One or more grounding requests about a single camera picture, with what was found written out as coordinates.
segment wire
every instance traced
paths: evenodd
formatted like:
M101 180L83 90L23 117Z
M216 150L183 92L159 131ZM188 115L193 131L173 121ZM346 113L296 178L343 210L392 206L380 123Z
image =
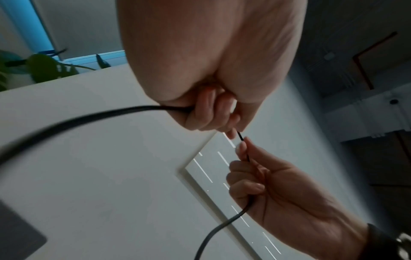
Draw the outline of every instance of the wire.
M46 141L47 139L50 139L54 136L64 133L67 130L70 130L70 129L73 129L73 128L76 128L82 125L86 125L92 122L96 122L99 120L103 120L106 118L110 118L110 117L118 117L121 115L126 115L126 114L131 114L131 113L136 113L136 112L143 112L143 111L152 111L152 110L180 111L184 113L189 113L190 111L193 110L193 108L192 107L181 108L181 107L170 107L170 106L138 106L138 107L121 108L121 109L115 109L115 110L110 110L110 111L104 111L104 112L99 112L95 114L90 114L86 116L69 119L67 121L63 121L61 123L57 123L55 125L46 127L43 130L40 130L34 134L24 137L14 142L13 144L9 145L7 148L5 148L0 153L0 169L4 167L4 165L7 162L15 159L19 155L24 154L25 152L29 151L31 148L35 147L36 145ZM243 137L241 136L241 134L239 132L237 133L240 139L243 140ZM230 225L235 220L239 219L242 215L244 215L244 213L250 209L252 204L253 204L253 197L250 196L246 207L240 213L238 213L234 217L230 218L229 220L225 221L224 223L220 224L218 227L213 229L207 235L207 237L205 237L194 259L199 260L201 257L201 254L204 251L204 248L206 248L206 245L210 241L210 239L218 231L222 230L223 228Z

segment black cable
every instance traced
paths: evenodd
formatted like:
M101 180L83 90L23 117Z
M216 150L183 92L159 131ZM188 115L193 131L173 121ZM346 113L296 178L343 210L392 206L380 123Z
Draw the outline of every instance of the black cable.
M150 110L166 110L166 111L180 111L184 113L189 113L192 109L193 109L192 107L179 108L179 107L169 107L169 106L138 106L138 107L121 108L121 109L115 109L115 110L110 110L110 111L104 111L104 112L99 112L95 114L90 114L86 116L69 119L67 121L63 121L61 123L57 123L55 125L46 127L43 130L40 130L34 134L24 137L14 142L13 144L10 144L0 153L0 169L7 162L16 158L19 155L22 155L23 153L27 152L34 146L46 141L47 139L50 139L56 135L59 135L67 130L76 128L78 126L82 126L88 123L92 123L92 122L110 118L110 117L117 117L117 116L136 113L136 112L143 112L143 111L150 111ZM237 133L240 139L243 140L243 137L241 136L241 134L239 132ZM250 196L246 207L240 213L238 213L234 217L230 218L229 220L225 221L224 223L220 224L218 227L213 229L207 235L207 237L205 237L204 241L201 243L201 246L198 249L196 257L194 259L199 260L201 257L201 254L204 251L204 248L206 247L210 239L218 231L230 225L232 222L234 222L235 220L240 218L242 215L244 215L244 213L250 209L252 204L253 204L253 197Z

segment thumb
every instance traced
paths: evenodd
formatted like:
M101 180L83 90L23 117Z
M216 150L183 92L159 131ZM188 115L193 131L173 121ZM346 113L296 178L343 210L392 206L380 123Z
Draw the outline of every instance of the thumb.
M294 167L290 162L280 159L255 145L248 137L244 138L244 142L247 145L248 156L270 171L275 172Z

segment hand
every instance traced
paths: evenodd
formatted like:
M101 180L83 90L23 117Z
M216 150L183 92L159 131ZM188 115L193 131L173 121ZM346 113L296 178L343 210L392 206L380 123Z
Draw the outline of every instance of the hand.
M269 154L249 138L236 148L241 161L230 164L230 195L258 224L283 243L315 259L357 259L367 225L349 212L308 174Z
M146 94L160 104L198 105L190 116L171 114L188 129L229 131L232 138L232 125L243 131L288 73L306 6L307 0L117 0L127 60ZM198 86L214 84L225 92L212 106L210 90ZM227 119L231 99L238 102Z

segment plant stem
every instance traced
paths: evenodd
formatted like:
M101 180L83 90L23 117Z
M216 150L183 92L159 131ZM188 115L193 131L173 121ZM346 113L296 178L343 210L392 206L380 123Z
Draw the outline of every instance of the plant stem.
M60 65L64 65L64 66L71 66L71 67L76 67L76 68L82 68L82 69L91 69L91 70L96 70L96 69L92 69L86 66L82 66L82 65L72 65L72 64L65 64L65 63L59 63Z

